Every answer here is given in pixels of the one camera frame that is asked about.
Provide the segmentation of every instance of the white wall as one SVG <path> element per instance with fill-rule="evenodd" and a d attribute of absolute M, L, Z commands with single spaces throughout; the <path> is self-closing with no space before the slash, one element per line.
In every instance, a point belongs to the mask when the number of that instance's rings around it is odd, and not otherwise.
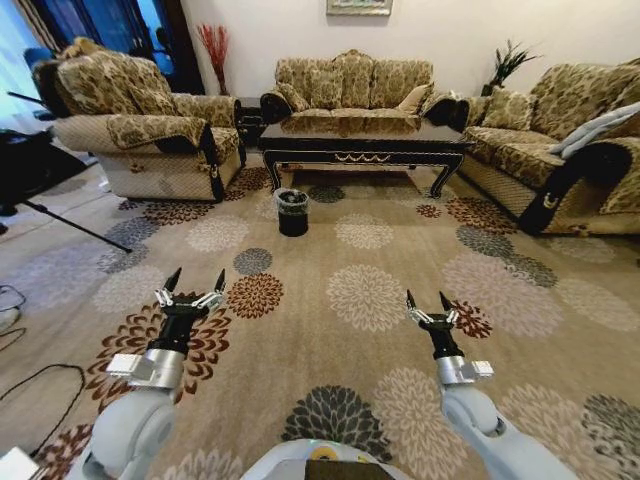
<path fill-rule="evenodd" d="M 327 17 L 326 0 L 182 0 L 192 35 L 199 23 L 231 35 L 225 65 L 236 96 L 259 96 L 274 83 L 278 58 L 326 57 L 357 48 L 374 58 L 434 64 L 436 87 L 479 93 L 507 38 L 544 58 L 507 82 L 528 91 L 554 64 L 614 64 L 640 57 L 640 0 L 395 0 L 390 17 Z M 208 93 L 218 83 L 196 35 L 193 44 Z"/>

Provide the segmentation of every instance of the side table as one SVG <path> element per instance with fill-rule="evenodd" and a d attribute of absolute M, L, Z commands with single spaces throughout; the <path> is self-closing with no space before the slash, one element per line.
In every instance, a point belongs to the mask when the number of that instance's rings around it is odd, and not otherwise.
<path fill-rule="evenodd" d="M 262 118 L 260 98 L 240 98 L 240 123 L 238 133 L 245 146 L 249 149 L 257 148 L 258 138 L 267 128 L 267 123 Z"/>

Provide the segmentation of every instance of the black cable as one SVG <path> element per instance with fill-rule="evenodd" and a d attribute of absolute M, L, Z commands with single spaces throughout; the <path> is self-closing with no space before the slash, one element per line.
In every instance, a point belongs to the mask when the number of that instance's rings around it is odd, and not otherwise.
<path fill-rule="evenodd" d="M 9 330 L 8 332 L 2 332 L 0 333 L 0 338 L 2 337 L 6 337 L 7 335 L 11 335 L 14 332 L 20 332 L 20 335 L 18 335 L 16 338 L 14 338 L 13 340 L 11 340 L 9 343 L 7 343 L 4 347 L 0 348 L 0 352 L 3 351 L 5 348 L 9 348 L 11 345 L 13 345 L 14 343 L 16 343 L 18 340 L 20 340 L 25 333 L 27 333 L 27 329 L 26 328 L 14 328 L 13 330 Z"/>
<path fill-rule="evenodd" d="M 12 308 L 21 307 L 27 301 L 27 297 L 20 293 L 15 287 L 12 287 L 11 285 L 0 285 L 0 295 L 9 290 L 13 291 L 13 293 L 20 297 L 20 302 L 17 305 L 13 305 L 12 307 L 0 308 L 0 312 L 6 312 L 7 310 L 11 310 Z"/>
<path fill-rule="evenodd" d="M 13 387 L 11 387 L 9 390 L 7 390 L 5 393 L 3 393 L 2 395 L 0 395 L 0 402 L 2 400 L 5 399 L 5 397 L 7 395 L 9 395 L 11 392 L 13 392 L 16 388 L 24 385 L 25 383 L 27 383 L 28 381 L 34 379 L 35 377 L 37 377 L 38 375 L 40 375 L 42 372 L 45 372 L 46 370 L 53 368 L 53 367 L 60 367 L 60 368 L 71 368 L 73 370 L 76 370 L 79 374 L 80 374 L 80 388 L 78 389 L 78 393 L 76 393 L 75 397 L 73 397 L 73 400 L 71 400 L 71 403 L 69 404 L 69 406 L 67 407 L 67 409 L 65 410 L 64 414 L 62 415 L 62 417 L 60 418 L 60 420 L 58 421 L 58 423 L 56 423 L 56 426 L 53 427 L 53 429 L 49 432 L 49 434 L 45 437 L 45 439 L 42 441 L 42 443 L 40 443 L 40 445 L 38 445 L 38 447 L 32 451 L 30 453 L 31 457 L 35 457 L 38 452 L 40 451 L 40 449 L 44 446 L 45 443 L 47 443 L 47 441 L 49 440 L 49 438 L 51 438 L 51 436 L 55 433 L 55 431 L 58 429 L 58 427 L 62 424 L 62 422 L 64 421 L 64 419 L 67 417 L 67 415 L 69 414 L 69 412 L 71 411 L 71 408 L 73 407 L 73 405 L 76 403 L 76 400 L 78 400 L 78 397 L 80 396 L 80 394 L 82 393 L 82 390 L 84 390 L 85 385 L 87 384 L 87 381 L 85 379 L 84 376 L 84 370 L 82 369 L 82 367 L 79 367 L 78 365 L 69 365 L 66 363 L 52 363 L 51 365 L 47 365 L 44 368 L 41 368 L 40 370 L 38 370 L 36 373 L 34 373 L 33 375 L 31 375 L 30 377 L 25 378 L 24 380 L 22 380 L 19 383 L 16 383 Z"/>

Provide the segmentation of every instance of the floor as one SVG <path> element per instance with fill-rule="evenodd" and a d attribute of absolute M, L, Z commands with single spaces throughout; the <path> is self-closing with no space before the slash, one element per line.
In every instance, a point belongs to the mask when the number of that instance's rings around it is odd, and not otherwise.
<path fill-rule="evenodd" d="M 303 437 L 362 448 L 416 479 L 487 478 L 445 424 L 429 338 L 404 295 L 440 311 L 489 360 L 480 385 L 500 411 L 580 478 L 640 478 L 640 245 L 619 238 L 532 238 L 454 177 L 440 200 L 415 171 L 290 174 L 311 197 L 306 235 L 278 232 L 257 155 L 219 205 L 134 203 L 99 191 L 99 166 L 37 200 L 134 249 L 123 256 L 43 218 L 0 237 L 0 283 L 27 297 L 21 331 L 0 338 L 0 390 L 50 363 L 84 369 L 86 387 L 40 450 L 61 478 L 100 411 L 126 391 L 111 356 L 142 352 L 162 316 L 153 289 L 178 266 L 179 289 L 226 305 L 196 324 L 162 479 L 237 479 L 272 446 Z M 31 451 L 79 388 L 52 369 L 3 400 L 0 450 Z"/>

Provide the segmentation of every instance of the red dried branches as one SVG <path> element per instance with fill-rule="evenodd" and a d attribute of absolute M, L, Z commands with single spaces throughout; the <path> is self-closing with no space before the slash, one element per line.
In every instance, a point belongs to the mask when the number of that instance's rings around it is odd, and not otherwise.
<path fill-rule="evenodd" d="M 220 95 L 229 95 L 227 85 L 224 82 L 224 60 L 227 57 L 227 48 L 229 48 L 229 33 L 226 27 L 218 25 L 214 28 L 203 23 L 198 25 L 198 35 L 202 45 L 209 53 L 211 66 L 218 77 Z"/>

